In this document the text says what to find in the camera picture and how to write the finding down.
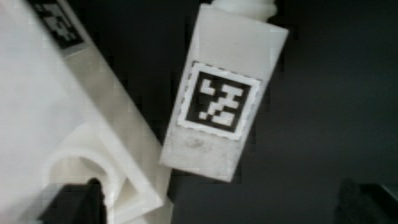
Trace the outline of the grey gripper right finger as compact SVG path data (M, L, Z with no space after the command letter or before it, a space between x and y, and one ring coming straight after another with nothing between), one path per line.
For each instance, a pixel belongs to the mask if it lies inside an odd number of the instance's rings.
M334 224L398 224L398 183L341 181Z

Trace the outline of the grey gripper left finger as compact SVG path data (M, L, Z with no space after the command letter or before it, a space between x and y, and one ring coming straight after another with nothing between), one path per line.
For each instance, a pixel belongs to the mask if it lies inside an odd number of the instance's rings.
M62 186L39 215L42 224L106 224L105 193L97 179Z

